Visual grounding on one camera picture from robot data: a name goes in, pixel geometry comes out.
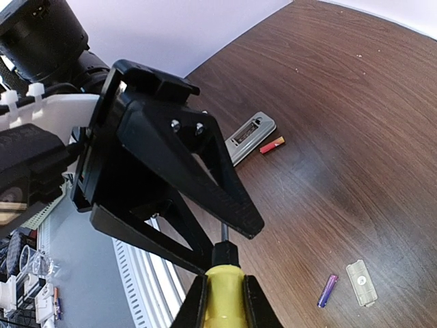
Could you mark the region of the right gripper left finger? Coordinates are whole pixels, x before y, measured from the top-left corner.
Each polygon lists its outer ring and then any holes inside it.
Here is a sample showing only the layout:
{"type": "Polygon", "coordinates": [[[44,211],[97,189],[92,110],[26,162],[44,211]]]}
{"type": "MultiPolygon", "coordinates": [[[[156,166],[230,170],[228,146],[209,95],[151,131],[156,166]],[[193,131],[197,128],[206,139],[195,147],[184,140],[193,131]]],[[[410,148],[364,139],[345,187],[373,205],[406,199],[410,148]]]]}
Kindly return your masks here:
{"type": "Polygon", "coordinates": [[[172,323],[172,328],[202,328],[208,301],[208,276],[198,275],[172,323]]]}

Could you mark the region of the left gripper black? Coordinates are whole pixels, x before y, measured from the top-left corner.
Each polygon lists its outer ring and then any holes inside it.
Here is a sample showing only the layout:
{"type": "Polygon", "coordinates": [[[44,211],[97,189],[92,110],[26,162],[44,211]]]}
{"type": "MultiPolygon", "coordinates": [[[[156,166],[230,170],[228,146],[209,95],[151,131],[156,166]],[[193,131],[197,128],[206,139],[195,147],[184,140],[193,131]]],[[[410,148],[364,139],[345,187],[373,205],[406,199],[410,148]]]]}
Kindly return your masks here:
{"type": "Polygon", "coordinates": [[[198,275],[212,266],[213,244],[177,191],[142,205],[143,219],[104,192],[133,174],[122,145],[148,169],[219,221],[254,238],[264,220],[238,177],[215,118],[185,105],[200,89],[186,79],[120,59],[110,69],[87,130],[71,198],[91,210],[99,232],[153,253],[198,275]],[[146,221],[159,214],[188,243],[183,246],[146,221]]]}

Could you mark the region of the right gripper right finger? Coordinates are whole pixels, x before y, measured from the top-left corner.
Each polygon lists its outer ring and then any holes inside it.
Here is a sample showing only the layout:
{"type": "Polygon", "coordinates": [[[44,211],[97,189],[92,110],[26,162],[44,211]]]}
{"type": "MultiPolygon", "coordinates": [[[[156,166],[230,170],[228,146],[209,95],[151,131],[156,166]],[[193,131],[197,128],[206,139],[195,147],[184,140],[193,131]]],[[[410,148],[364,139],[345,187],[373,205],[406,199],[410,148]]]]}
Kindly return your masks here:
{"type": "Polygon", "coordinates": [[[243,297],[248,327],[283,328],[255,276],[244,276],[243,297]]]}

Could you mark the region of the yellow handled screwdriver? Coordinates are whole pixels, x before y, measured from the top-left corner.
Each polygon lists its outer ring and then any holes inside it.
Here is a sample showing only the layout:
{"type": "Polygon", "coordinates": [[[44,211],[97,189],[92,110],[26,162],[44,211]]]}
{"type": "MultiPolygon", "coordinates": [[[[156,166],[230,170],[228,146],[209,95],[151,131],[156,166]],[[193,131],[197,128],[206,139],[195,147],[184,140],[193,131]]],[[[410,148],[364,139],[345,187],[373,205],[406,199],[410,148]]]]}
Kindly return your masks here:
{"type": "Polygon", "coordinates": [[[204,327],[247,327],[243,299],[244,272],[238,248],[229,239],[228,225],[221,224],[221,241],[214,245],[213,267],[206,272],[208,293],[204,327]]]}

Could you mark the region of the grey remote control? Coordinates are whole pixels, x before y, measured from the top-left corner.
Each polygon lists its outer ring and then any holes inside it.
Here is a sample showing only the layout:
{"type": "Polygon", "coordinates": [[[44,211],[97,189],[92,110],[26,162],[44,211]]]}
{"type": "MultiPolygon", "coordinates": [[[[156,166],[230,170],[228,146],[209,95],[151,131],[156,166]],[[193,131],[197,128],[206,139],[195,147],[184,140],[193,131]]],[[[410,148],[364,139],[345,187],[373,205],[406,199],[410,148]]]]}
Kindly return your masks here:
{"type": "Polygon", "coordinates": [[[231,162],[237,166],[277,128],[276,122],[259,111],[246,121],[226,141],[231,162]]]}

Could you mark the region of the purple battery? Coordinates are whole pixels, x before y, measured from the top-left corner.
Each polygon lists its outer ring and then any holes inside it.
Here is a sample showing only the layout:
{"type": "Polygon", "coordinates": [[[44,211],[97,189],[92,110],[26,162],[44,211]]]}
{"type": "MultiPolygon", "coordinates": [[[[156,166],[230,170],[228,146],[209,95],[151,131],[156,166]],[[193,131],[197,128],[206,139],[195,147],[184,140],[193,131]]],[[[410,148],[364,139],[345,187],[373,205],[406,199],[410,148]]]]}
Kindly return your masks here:
{"type": "Polygon", "coordinates": [[[328,299],[336,285],[336,283],[338,282],[339,276],[338,275],[334,275],[331,274],[328,279],[327,282],[324,286],[324,289],[322,291],[322,294],[320,295],[320,298],[318,299],[317,302],[317,306],[319,308],[324,308],[328,302],[328,299]]]}

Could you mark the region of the grey battery cover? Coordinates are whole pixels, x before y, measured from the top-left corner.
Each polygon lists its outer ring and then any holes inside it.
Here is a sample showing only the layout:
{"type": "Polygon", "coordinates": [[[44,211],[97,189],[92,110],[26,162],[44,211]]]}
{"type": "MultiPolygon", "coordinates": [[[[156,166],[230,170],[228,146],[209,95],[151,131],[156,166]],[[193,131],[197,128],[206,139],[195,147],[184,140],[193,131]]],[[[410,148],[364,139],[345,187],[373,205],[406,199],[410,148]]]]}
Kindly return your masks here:
{"type": "Polygon", "coordinates": [[[363,260],[349,264],[346,267],[352,289],[361,307],[372,306],[378,299],[371,277],[363,260]]]}

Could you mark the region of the red battery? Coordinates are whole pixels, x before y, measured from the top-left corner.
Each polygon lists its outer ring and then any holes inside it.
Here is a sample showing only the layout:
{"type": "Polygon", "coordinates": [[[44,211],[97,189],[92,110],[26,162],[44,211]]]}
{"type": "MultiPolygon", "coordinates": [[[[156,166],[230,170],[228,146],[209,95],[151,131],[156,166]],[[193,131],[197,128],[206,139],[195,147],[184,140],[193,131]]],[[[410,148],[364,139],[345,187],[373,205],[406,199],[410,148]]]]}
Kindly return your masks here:
{"type": "Polygon", "coordinates": [[[259,152],[261,154],[267,154],[271,150],[274,150],[275,148],[281,146],[284,143],[285,143],[285,139],[283,137],[279,137],[279,138],[275,139],[274,141],[271,141],[270,143],[267,143],[265,146],[262,146],[259,149],[259,152]]]}

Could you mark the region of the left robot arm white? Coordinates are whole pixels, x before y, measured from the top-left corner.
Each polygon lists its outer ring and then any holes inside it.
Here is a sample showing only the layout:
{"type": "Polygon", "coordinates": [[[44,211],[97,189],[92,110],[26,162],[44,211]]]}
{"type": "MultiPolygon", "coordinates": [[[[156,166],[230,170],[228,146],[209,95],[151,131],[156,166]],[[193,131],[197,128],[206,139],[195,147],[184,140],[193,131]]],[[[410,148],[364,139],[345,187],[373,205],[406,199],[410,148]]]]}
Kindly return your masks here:
{"type": "Polygon", "coordinates": [[[199,88],[121,59],[107,66],[65,1],[13,1],[1,11],[1,54],[29,83],[1,106],[1,234],[61,194],[93,227],[202,275],[238,266],[228,240],[212,243],[191,200],[246,238],[264,221],[242,185],[217,121],[190,109],[199,88]]]}

